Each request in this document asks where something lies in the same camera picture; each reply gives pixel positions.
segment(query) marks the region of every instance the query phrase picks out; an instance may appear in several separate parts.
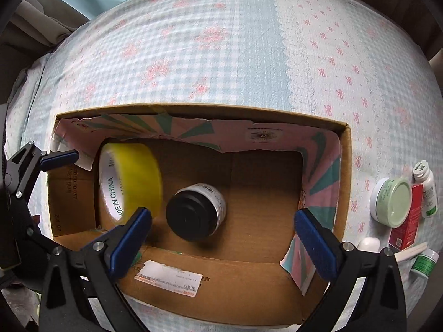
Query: white jar with black lid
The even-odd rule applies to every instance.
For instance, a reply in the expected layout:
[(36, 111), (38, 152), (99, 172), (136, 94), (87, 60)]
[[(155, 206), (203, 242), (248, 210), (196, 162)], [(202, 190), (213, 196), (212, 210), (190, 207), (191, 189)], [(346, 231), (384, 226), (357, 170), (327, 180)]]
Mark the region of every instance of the white jar with black lid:
[(222, 194), (203, 183), (177, 191), (166, 206), (169, 227), (190, 242), (211, 236), (225, 216), (226, 203)]

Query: black jar lid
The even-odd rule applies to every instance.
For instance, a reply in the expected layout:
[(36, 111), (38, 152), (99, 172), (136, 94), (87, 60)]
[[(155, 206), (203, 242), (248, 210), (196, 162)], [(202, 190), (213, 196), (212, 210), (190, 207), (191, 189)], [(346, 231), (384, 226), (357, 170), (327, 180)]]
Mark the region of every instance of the black jar lid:
[(166, 206), (172, 231), (186, 241), (210, 236), (217, 228), (217, 212), (209, 199), (196, 191), (181, 191)]

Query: barcode label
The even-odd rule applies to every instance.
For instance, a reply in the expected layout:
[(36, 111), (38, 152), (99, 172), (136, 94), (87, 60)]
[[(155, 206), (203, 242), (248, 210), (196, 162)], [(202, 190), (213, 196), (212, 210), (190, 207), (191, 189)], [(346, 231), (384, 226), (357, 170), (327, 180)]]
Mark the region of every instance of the barcode label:
[(176, 294), (195, 297), (202, 277), (202, 274), (183, 271), (155, 261), (147, 261), (134, 278)]

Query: white bottle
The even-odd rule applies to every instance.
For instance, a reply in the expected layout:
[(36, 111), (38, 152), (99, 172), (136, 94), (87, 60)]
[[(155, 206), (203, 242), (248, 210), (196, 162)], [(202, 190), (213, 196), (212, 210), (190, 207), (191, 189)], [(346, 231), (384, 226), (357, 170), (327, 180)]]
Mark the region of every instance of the white bottle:
[(439, 207), (437, 200), (437, 188), (434, 182), (434, 174), (429, 169), (427, 161), (418, 162), (413, 169), (415, 180), (423, 185), (423, 200), (421, 203), (421, 215), (424, 218), (434, 216)]

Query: jar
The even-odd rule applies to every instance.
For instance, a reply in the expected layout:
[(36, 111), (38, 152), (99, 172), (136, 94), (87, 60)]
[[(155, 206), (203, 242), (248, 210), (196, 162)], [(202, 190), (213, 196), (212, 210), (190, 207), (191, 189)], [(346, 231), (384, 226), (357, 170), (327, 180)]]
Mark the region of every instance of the jar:
[(177, 191), (166, 206), (169, 227), (186, 241), (211, 236), (225, 216), (223, 195), (215, 187), (203, 183)]
[(369, 211), (376, 221), (391, 228), (399, 227), (408, 217), (413, 194), (404, 178), (382, 178), (371, 193)]
[(428, 248), (417, 256), (411, 272), (424, 279), (428, 279), (438, 259), (439, 254)]

